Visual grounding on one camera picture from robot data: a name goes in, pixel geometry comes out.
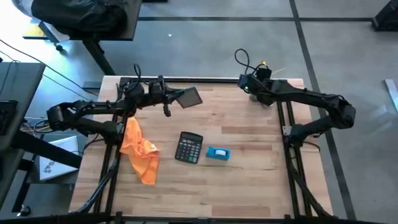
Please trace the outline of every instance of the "orange towel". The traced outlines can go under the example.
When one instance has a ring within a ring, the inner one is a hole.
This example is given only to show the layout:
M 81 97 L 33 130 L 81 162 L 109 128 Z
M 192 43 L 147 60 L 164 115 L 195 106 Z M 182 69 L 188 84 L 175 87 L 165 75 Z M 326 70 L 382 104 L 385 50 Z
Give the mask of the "orange towel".
M 120 152 L 129 156 L 130 163 L 143 184 L 155 185 L 159 150 L 142 137 L 141 128 L 135 118 L 127 121 Z

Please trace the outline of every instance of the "butcher block tabletop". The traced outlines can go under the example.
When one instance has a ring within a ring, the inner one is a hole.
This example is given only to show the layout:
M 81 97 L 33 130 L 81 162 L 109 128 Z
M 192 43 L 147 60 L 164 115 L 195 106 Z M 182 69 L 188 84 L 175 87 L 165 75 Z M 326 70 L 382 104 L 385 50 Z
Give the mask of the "butcher block tabletop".
M 98 101 L 116 100 L 116 84 L 120 78 L 104 77 Z M 302 79 L 288 81 L 304 88 Z M 195 85 L 203 103 L 182 109 L 175 102 L 169 106 L 172 114 L 169 118 L 164 116 L 162 105 L 137 110 L 135 118 L 143 137 L 160 150 L 157 181 L 155 185 L 144 185 L 128 156 L 122 154 L 112 214 L 186 218 L 293 216 L 276 105 L 268 108 L 252 102 L 236 84 L 168 85 L 175 88 Z M 296 123 L 312 120 L 309 106 L 292 104 Z M 110 121 L 112 115 L 96 115 L 94 120 Z M 198 164 L 174 159 L 182 131 L 203 136 Z M 208 146 L 230 149 L 229 160 L 207 158 Z M 80 208 L 98 185 L 105 148 L 103 142 L 96 142 L 85 150 L 70 211 Z M 318 149 L 304 144 L 301 152 L 308 188 L 323 208 L 332 213 Z M 108 189 L 109 184 L 103 194 L 101 211 L 105 209 Z M 297 195 L 303 213 L 302 194 L 298 191 Z

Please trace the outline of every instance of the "metal clamp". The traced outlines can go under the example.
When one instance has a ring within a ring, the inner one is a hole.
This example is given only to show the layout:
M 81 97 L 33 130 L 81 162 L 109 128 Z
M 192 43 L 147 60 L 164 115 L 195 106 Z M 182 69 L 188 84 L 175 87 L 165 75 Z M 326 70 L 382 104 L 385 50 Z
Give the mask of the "metal clamp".
M 283 127 L 282 127 L 282 130 L 283 130 L 283 132 L 284 132 L 284 136 L 288 136 L 288 135 L 290 135 L 290 132 L 291 132 L 291 130 L 292 130 L 292 127 L 291 127 L 291 126 L 283 126 Z

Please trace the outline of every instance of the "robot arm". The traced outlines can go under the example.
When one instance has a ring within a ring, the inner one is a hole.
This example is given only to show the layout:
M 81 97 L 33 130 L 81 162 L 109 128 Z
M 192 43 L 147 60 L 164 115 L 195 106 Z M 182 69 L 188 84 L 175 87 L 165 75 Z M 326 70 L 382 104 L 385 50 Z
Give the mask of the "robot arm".
M 84 116 L 89 114 L 117 114 L 119 116 L 134 116 L 137 108 L 164 104 L 164 114 L 171 116 L 168 105 L 177 100 L 183 108 L 202 103 L 195 87 L 187 89 L 169 88 L 162 76 L 150 82 L 148 92 L 145 93 L 141 83 L 129 82 L 122 87 L 124 98 L 116 102 L 76 101 L 74 103 L 60 103 L 47 111 L 50 127 L 55 131 L 76 129 L 83 135 L 99 133 L 106 144 L 116 144 L 120 139 L 122 124 L 112 121 L 103 123 L 93 121 Z
M 267 106 L 275 101 L 295 101 L 324 108 L 329 113 L 311 123 L 293 125 L 289 135 L 289 143 L 293 146 L 302 146 L 309 135 L 323 134 L 331 128 L 347 129 L 354 125 L 355 108 L 342 96 L 295 88 L 287 80 L 271 80 L 270 76 L 269 69 L 260 68 L 256 75 L 241 75 L 238 86 Z

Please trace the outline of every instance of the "blue object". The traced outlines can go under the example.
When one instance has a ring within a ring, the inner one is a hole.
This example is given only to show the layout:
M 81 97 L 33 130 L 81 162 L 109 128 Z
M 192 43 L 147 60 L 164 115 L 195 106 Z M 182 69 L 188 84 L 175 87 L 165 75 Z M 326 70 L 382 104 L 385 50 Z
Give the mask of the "blue object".
M 225 156 L 220 155 L 220 151 L 225 152 Z M 229 159 L 230 154 L 231 153 L 230 153 L 229 149 L 215 148 L 215 147 L 209 146 L 209 148 L 207 149 L 207 152 L 206 152 L 206 157 L 227 161 Z

